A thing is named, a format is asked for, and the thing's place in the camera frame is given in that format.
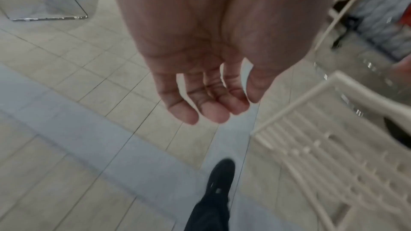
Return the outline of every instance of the tiled floor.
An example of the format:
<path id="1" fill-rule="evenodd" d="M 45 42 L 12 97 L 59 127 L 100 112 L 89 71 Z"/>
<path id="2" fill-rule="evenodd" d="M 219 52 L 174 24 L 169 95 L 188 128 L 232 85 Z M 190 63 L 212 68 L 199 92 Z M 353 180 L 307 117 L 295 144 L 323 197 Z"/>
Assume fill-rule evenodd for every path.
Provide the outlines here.
<path id="1" fill-rule="evenodd" d="M 115 0 L 80 2 L 87 20 L 13 23 L 0 14 L 0 230 L 183 230 L 225 157 L 237 165 L 233 231 L 320 230 L 250 131 L 322 80 L 314 61 L 358 71 L 353 57 L 370 56 L 359 41 L 310 52 L 226 124 L 189 126 L 164 108 Z"/>

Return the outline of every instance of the red object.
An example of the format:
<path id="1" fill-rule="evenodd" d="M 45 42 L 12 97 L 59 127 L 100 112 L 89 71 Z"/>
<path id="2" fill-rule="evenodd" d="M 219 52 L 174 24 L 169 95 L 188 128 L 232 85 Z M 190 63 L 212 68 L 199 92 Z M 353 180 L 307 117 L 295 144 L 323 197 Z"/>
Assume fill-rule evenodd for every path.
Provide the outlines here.
<path id="1" fill-rule="evenodd" d="M 398 21 L 398 23 L 402 25 L 408 25 L 409 27 L 411 27 L 411 4 L 407 7 L 405 12 L 402 14 L 402 17 Z"/>

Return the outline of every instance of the pants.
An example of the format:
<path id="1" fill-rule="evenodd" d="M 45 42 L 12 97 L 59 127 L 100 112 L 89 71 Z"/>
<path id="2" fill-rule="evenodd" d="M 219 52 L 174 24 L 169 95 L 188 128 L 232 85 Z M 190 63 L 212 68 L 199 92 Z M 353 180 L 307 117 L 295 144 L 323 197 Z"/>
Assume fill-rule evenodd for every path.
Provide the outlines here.
<path id="1" fill-rule="evenodd" d="M 229 231 L 228 197 L 206 194 L 194 207 L 184 231 Z"/>

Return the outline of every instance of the foot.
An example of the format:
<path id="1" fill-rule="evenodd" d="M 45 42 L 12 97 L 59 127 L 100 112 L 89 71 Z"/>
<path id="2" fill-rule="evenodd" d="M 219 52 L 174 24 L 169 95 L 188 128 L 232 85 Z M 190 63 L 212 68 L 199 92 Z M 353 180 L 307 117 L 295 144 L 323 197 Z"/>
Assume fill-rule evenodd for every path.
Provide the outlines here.
<path id="1" fill-rule="evenodd" d="M 207 183 L 206 194 L 220 193 L 228 196 L 234 179 L 235 163 L 232 159 L 220 161 L 212 170 Z"/>

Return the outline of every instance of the palm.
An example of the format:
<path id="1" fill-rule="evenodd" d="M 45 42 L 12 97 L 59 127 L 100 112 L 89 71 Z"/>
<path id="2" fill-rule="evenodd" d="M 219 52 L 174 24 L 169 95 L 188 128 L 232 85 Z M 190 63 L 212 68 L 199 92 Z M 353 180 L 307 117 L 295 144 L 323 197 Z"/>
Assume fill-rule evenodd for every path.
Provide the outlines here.
<path id="1" fill-rule="evenodd" d="M 248 99 L 258 102 L 274 78 L 304 56 L 330 1 L 119 0 L 119 4 L 169 111 L 193 124 L 198 115 L 180 96 L 177 73 L 184 74 L 188 96 L 198 110 L 210 120 L 225 122 L 230 113 L 246 111 Z M 248 98 L 240 81 L 243 57 L 254 65 Z"/>

